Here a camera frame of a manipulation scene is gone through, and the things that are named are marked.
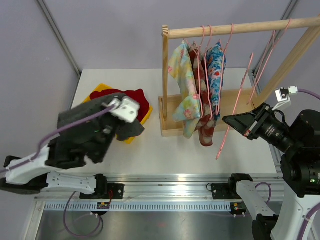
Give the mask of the blue floral garment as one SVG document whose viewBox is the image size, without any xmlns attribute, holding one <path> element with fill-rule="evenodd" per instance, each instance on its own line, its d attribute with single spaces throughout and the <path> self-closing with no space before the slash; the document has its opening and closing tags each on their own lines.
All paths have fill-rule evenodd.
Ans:
<svg viewBox="0 0 320 240">
<path fill-rule="evenodd" d="M 223 53 L 220 52 L 221 48 L 222 48 L 221 41 L 218 41 L 213 48 L 210 48 L 209 50 L 206 51 L 206 57 L 205 57 L 212 115 L 213 115 L 213 119 L 216 122 L 220 119 L 220 116 L 221 116 L 221 110 L 220 110 L 220 114 L 216 115 L 216 104 L 217 104 L 218 98 L 216 95 L 217 90 L 215 90 L 217 85 L 219 85 L 219 81 L 220 81 L 220 65 L 221 65 L 221 59 L 223 57 Z M 227 59 L 225 57 L 224 70 L 226 68 L 226 64 L 227 64 Z"/>
</svg>

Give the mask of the pink hanger of red skirt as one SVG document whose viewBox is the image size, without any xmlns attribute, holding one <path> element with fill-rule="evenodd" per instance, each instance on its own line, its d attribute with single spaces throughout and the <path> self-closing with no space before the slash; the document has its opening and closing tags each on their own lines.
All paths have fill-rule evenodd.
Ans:
<svg viewBox="0 0 320 240">
<path fill-rule="evenodd" d="M 249 96 L 249 99 L 247 101 L 247 105 L 249 105 L 251 102 L 252 102 L 252 99 L 254 97 L 254 94 L 256 93 L 256 88 L 258 86 L 258 83 L 260 81 L 260 79 L 262 78 L 262 75 L 266 69 L 266 66 L 269 62 L 269 59 L 274 51 L 274 49 L 276 48 L 277 44 L 279 43 L 280 39 L 283 37 L 283 35 L 286 33 L 286 31 L 288 30 L 290 24 L 291 24 L 291 21 L 292 19 L 290 18 L 288 20 L 288 23 L 286 25 L 286 28 L 284 29 L 284 32 L 281 36 L 279 37 L 276 37 L 276 31 L 274 30 L 271 34 L 271 37 L 265 47 L 265 50 L 263 52 L 263 55 L 262 55 L 262 59 L 259 61 L 259 64 L 258 64 L 258 69 L 257 69 L 257 73 L 255 75 L 255 78 L 254 78 L 254 82 L 253 82 L 253 86 L 251 88 L 251 93 L 250 93 L 250 96 Z"/>
</svg>

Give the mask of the red skirt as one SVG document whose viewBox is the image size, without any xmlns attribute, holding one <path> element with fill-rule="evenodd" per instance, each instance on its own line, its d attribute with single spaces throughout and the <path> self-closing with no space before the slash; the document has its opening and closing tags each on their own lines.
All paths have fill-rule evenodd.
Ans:
<svg viewBox="0 0 320 240">
<path fill-rule="evenodd" d="M 134 101 L 139 103 L 140 108 L 138 111 L 137 119 L 139 120 L 139 122 L 142 122 L 144 117 L 149 112 L 149 107 L 150 107 L 150 104 L 147 101 L 145 94 L 144 94 L 144 91 L 142 89 L 122 91 L 119 89 L 110 88 L 110 89 L 104 89 L 101 91 L 94 91 L 90 94 L 89 97 L 91 100 L 93 100 L 93 99 L 97 99 L 99 97 L 103 97 L 103 96 L 115 94 L 115 93 L 126 94 L 128 97 L 130 97 L 131 99 L 133 99 Z"/>
</svg>

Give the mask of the dark grey dotted garment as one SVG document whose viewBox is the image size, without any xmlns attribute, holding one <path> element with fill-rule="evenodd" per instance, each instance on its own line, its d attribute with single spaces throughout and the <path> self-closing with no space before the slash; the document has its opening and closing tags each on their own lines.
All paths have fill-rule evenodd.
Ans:
<svg viewBox="0 0 320 240">
<path fill-rule="evenodd" d="M 100 113 L 107 109 L 114 98 L 121 100 L 124 97 L 128 96 L 124 93 L 113 93 L 61 112 L 58 115 L 57 128 L 60 129 Z M 138 119 L 133 123 L 127 123 L 113 116 L 111 112 L 107 112 L 62 131 L 56 140 L 51 159 L 57 168 L 64 170 L 85 166 L 85 157 L 94 164 L 99 164 L 103 162 L 114 138 L 123 142 L 128 138 L 138 137 L 144 130 Z"/>
</svg>

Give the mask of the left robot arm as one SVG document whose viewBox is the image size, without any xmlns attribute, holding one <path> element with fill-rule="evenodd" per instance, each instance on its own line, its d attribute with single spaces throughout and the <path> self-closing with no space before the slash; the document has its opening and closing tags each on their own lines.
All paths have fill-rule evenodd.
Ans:
<svg viewBox="0 0 320 240">
<path fill-rule="evenodd" d="M 47 190 L 79 192 L 81 199 L 112 197 L 103 174 L 79 177 L 61 171 L 84 167 L 85 158 L 102 163 L 121 125 L 121 120 L 101 108 L 60 113 L 57 130 L 40 141 L 36 153 L 6 157 L 0 189 L 19 195 Z"/>
</svg>

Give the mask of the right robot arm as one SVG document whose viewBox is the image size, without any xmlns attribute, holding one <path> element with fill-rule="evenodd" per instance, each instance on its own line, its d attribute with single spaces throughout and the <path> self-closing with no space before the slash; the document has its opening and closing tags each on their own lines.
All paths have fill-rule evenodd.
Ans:
<svg viewBox="0 0 320 240">
<path fill-rule="evenodd" d="M 256 240 L 306 240 L 314 214 L 320 209 L 320 113 L 303 110 L 288 126 L 262 103 L 251 112 L 228 115 L 223 122 L 248 140 L 262 138 L 281 151 L 284 197 L 275 214 L 258 194 L 248 174 L 230 176 L 227 193 L 241 198 L 252 217 Z"/>
</svg>

